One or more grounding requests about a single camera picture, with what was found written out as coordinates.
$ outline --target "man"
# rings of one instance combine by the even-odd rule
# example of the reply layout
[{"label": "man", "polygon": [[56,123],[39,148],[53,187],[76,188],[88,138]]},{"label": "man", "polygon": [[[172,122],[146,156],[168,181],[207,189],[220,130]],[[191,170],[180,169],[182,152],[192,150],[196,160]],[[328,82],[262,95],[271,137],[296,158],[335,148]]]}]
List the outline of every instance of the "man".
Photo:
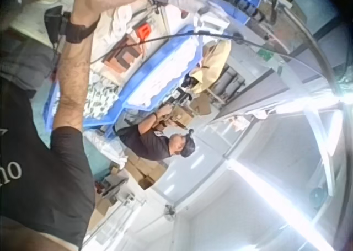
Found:
[{"label": "man", "polygon": [[38,136],[27,92],[1,78],[0,250],[81,249],[94,209],[93,177],[81,133],[94,30],[90,27],[101,12],[132,1],[74,1],[71,24],[89,31],[81,40],[66,36],[50,148]]},{"label": "man", "polygon": [[114,131],[123,144],[139,157],[153,161],[161,161],[177,154],[188,157],[195,151],[192,130],[185,136],[173,134],[170,138],[162,133],[160,119],[171,112],[172,106],[166,105],[138,125]]}]

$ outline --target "fluorescent light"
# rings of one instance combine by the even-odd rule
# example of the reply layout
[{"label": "fluorescent light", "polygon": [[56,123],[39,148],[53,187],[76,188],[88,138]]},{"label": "fluorescent light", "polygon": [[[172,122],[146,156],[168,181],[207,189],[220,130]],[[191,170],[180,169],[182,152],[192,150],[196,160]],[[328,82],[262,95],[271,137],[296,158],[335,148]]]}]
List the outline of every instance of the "fluorescent light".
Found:
[{"label": "fluorescent light", "polygon": [[176,171],[174,170],[168,177],[167,180],[171,179],[175,175]]},{"label": "fluorescent light", "polygon": [[338,140],[342,131],[343,114],[340,110],[333,113],[331,119],[330,130],[327,138],[327,151],[330,156],[335,153]]},{"label": "fluorescent light", "polygon": [[196,161],[191,165],[190,169],[194,169],[195,167],[197,167],[205,158],[205,155],[201,155],[198,159],[196,159]]},{"label": "fluorescent light", "polygon": [[164,194],[168,195],[174,189],[174,187],[174,185],[169,186],[169,188],[164,191]]},{"label": "fluorescent light", "polygon": [[314,226],[300,213],[292,203],[282,196],[270,184],[260,179],[248,168],[235,160],[229,161],[229,167],[237,172],[264,200],[281,215],[289,225],[291,225],[299,234],[319,250],[333,251],[334,249],[316,231]]}]

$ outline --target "black object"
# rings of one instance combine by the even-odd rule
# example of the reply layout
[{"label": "black object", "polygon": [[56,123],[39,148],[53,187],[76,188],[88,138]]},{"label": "black object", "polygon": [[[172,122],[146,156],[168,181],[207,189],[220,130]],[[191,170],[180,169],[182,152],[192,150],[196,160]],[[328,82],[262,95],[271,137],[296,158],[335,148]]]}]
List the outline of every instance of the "black object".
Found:
[{"label": "black object", "polygon": [[66,21],[65,35],[66,35],[66,41],[74,44],[81,43],[85,38],[87,38],[90,34],[92,34],[97,28],[98,22],[100,20],[100,15],[99,15],[98,20],[94,22],[91,26],[86,28],[86,26],[84,25],[72,24],[69,20],[70,16],[71,16],[71,13],[64,12],[64,18]]},{"label": "black object", "polygon": [[270,24],[274,25],[277,21],[277,11],[276,11],[276,5],[277,5],[277,0],[271,0],[271,18],[270,18]]},{"label": "black object", "polygon": [[266,19],[265,15],[260,10],[258,10],[256,6],[254,6],[247,0],[224,0],[224,1],[238,8],[239,10],[244,12],[247,16],[256,20],[258,23],[261,23]]},{"label": "black object", "polygon": [[58,43],[62,22],[62,6],[50,8],[45,11],[44,24],[49,40],[52,44]]},{"label": "black object", "polygon": [[196,149],[194,139],[192,138],[193,134],[194,134],[194,130],[190,129],[189,133],[185,136],[186,143],[185,143],[184,149],[180,153],[180,155],[182,157],[188,157],[188,156],[192,155]]},{"label": "black object", "polygon": [[52,44],[58,43],[59,35],[66,35],[66,41],[70,43],[81,43],[97,27],[99,19],[90,27],[75,25],[70,22],[71,12],[62,14],[62,6],[50,8],[45,11],[44,24]]}]

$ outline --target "red object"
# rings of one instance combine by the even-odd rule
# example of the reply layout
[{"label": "red object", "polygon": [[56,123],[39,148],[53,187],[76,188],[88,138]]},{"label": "red object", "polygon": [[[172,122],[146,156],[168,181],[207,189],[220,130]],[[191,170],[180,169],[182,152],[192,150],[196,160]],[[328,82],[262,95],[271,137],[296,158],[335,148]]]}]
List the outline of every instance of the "red object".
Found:
[{"label": "red object", "polygon": [[143,23],[136,31],[137,36],[144,41],[151,34],[151,26],[148,23]]}]

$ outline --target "wire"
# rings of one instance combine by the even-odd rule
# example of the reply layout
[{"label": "wire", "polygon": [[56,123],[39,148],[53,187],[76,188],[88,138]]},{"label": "wire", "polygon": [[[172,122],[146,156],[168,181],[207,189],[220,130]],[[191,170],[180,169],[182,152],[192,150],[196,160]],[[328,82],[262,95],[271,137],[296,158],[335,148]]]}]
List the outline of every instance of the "wire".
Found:
[{"label": "wire", "polygon": [[56,58],[57,58],[57,55],[58,55],[57,52],[58,52],[58,48],[59,48],[59,44],[60,44],[61,40],[62,40],[62,36],[60,36],[59,41],[58,41],[57,44],[56,44],[56,47],[55,47],[55,44],[52,43],[53,58],[52,58],[52,60],[51,60],[51,68],[50,68],[50,71],[49,71],[48,75],[46,76],[46,78],[49,77],[49,76],[52,74],[52,72],[55,70],[55,68],[57,67],[58,59],[56,59]]},{"label": "wire", "polygon": [[241,43],[241,44],[251,45],[251,46],[266,50],[268,52],[272,52],[273,54],[277,54],[277,55],[280,55],[282,57],[294,60],[294,61],[302,64],[303,66],[307,67],[311,71],[317,73],[318,75],[323,76],[323,74],[321,72],[317,71],[316,69],[314,69],[313,67],[309,66],[305,62],[303,62],[303,61],[301,61],[301,60],[299,60],[299,59],[297,59],[295,57],[292,57],[292,56],[290,56],[288,54],[283,54],[282,52],[278,52],[278,51],[275,51],[275,50],[267,49],[266,47],[264,47],[262,45],[253,43],[253,42],[251,42],[249,40],[246,40],[246,39],[244,39],[242,37],[240,38],[240,37],[237,37],[237,36],[231,36],[231,35],[225,35],[225,34],[214,34],[214,33],[208,33],[208,32],[203,32],[203,31],[200,31],[198,33],[187,32],[187,33],[178,33],[178,34],[174,34],[174,35],[166,35],[166,36],[161,36],[161,37],[150,39],[150,40],[144,40],[144,41],[137,42],[137,43],[134,43],[134,44],[126,44],[124,46],[114,47],[113,49],[111,49],[106,54],[104,54],[101,57],[99,57],[98,59],[92,61],[90,64],[92,65],[92,64],[98,62],[99,60],[101,60],[102,58],[106,57],[107,55],[111,54],[112,52],[120,50],[120,49],[123,49],[123,48],[126,48],[126,47],[133,47],[133,46],[136,46],[136,45],[141,45],[141,44],[145,44],[145,43],[149,43],[149,42],[153,42],[153,41],[165,40],[165,39],[170,39],[170,38],[178,38],[178,37],[184,37],[184,36],[211,36],[211,37],[214,37],[214,38],[234,40],[235,42],[239,41],[239,43]]}]

